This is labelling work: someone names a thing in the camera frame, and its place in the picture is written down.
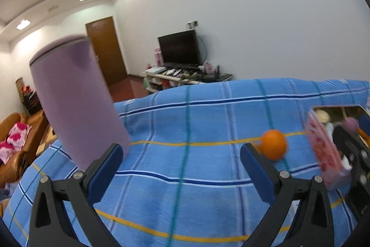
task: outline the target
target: blue gripper pad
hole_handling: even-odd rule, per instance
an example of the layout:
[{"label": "blue gripper pad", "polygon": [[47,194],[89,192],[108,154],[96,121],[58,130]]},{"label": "blue gripper pad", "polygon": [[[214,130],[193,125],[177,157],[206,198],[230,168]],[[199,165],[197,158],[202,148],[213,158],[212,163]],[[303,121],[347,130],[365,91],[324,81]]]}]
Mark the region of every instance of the blue gripper pad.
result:
[{"label": "blue gripper pad", "polygon": [[262,201],[272,205],[280,189],[278,172],[273,164],[251,144],[242,146],[240,160]]},{"label": "blue gripper pad", "polygon": [[363,114],[358,119],[358,125],[360,126],[360,129],[364,131],[367,135],[370,136],[370,117],[366,114]]},{"label": "blue gripper pad", "polygon": [[102,199],[122,160],[122,147],[118,144],[111,144],[103,156],[93,161],[87,168],[82,187],[90,204]]}]

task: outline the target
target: pink decorative box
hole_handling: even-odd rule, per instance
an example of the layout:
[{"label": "pink decorative box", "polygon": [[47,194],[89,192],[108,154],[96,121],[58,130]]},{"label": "pink decorative box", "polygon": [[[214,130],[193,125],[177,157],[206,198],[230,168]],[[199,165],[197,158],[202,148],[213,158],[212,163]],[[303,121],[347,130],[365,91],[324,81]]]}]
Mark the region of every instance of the pink decorative box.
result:
[{"label": "pink decorative box", "polygon": [[351,171],[344,168],[342,159],[332,138],[329,136],[318,117],[316,110],[321,109],[330,116],[331,123],[342,122],[345,118],[343,110],[347,117],[358,119],[362,114],[368,114],[365,109],[359,105],[353,106],[314,106],[308,112],[305,126],[308,141],[318,160],[321,176],[328,190],[335,190],[338,187],[349,184],[351,181]]}]

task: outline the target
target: red floor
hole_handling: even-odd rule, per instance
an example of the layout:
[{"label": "red floor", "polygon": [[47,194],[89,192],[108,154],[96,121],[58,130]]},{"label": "red floor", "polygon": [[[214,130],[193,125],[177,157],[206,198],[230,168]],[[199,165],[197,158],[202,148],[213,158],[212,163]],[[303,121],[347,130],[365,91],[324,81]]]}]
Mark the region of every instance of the red floor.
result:
[{"label": "red floor", "polygon": [[142,98],[148,95],[142,83],[142,79],[128,77],[125,80],[109,87],[114,102]]}]

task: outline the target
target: pink ball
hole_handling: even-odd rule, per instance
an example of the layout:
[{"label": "pink ball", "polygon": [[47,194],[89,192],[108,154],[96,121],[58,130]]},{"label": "pink ball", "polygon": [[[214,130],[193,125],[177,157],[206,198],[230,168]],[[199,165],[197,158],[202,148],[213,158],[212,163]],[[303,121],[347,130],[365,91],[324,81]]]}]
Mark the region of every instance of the pink ball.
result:
[{"label": "pink ball", "polygon": [[358,121],[353,117],[346,117],[342,122],[342,126],[352,134],[358,134]]}]

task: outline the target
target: wall outlet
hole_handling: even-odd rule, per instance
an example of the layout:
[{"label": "wall outlet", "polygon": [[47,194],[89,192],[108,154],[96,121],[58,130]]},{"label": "wall outlet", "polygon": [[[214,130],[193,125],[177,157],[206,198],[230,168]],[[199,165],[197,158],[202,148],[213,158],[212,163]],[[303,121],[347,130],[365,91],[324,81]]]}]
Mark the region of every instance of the wall outlet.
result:
[{"label": "wall outlet", "polygon": [[197,26],[198,26],[198,21],[188,22],[188,23],[186,24],[186,29],[187,29],[187,30],[194,30],[194,29],[195,29],[195,27],[197,27]]}]

